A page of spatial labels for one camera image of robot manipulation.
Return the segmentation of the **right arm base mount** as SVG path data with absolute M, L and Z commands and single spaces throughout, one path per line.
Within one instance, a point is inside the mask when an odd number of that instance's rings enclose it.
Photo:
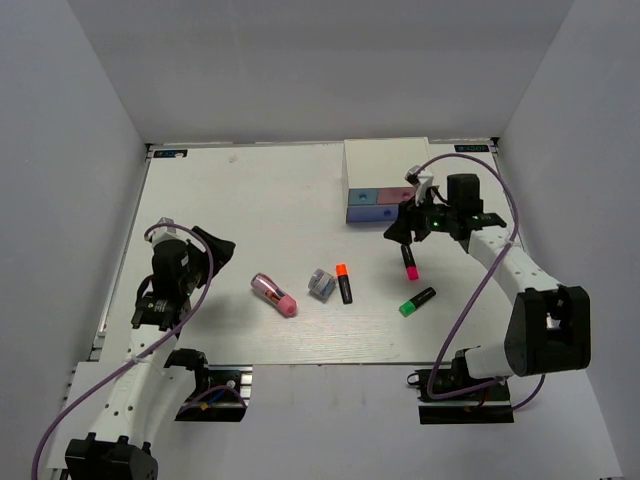
M 430 369 L 415 370 L 407 376 L 407 385 L 417 391 L 421 425 L 512 424 L 511 396 L 506 384 L 498 384 L 473 393 L 435 400 L 428 395 Z

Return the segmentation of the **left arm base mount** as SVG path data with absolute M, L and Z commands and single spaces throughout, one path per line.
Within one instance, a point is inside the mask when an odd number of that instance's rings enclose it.
M 253 384 L 252 366 L 209 365 L 204 382 L 179 410 L 178 422 L 239 423 L 244 419 Z

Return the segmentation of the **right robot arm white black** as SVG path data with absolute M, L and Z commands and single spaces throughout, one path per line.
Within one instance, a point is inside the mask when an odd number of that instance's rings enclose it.
M 439 203 L 433 187 L 422 183 L 398 207 L 385 231 L 402 246 L 442 232 L 487 270 L 481 283 L 495 281 L 512 306 L 503 340 L 462 349 L 450 373 L 432 368 L 427 395 L 436 401 L 472 399 L 512 376 L 528 377 L 583 370 L 591 361 L 590 297 L 580 286 L 565 286 L 544 272 L 516 242 L 515 232 L 496 213 L 487 213 L 475 174 L 447 178 L 447 199 Z

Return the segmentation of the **light blue small drawer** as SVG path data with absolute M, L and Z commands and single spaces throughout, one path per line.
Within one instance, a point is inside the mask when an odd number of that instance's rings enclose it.
M 348 191 L 348 205 L 349 206 L 365 206 L 376 205 L 378 199 L 377 188 L 361 188 L 350 189 Z

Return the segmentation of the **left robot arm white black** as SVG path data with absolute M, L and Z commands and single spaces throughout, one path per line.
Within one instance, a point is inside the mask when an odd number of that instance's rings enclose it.
M 91 387 L 62 412 L 72 410 L 105 386 L 110 394 L 85 437 L 65 451 L 72 479 L 155 479 L 152 448 L 161 426 L 172 421 L 189 399 L 214 392 L 204 353 L 179 349 L 185 324 L 198 309 L 196 290 L 207 292 L 231 260 L 235 243 L 195 226 L 163 219 L 144 234 L 153 249 L 152 272 L 136 292 L 129 345 L 122 366 Z

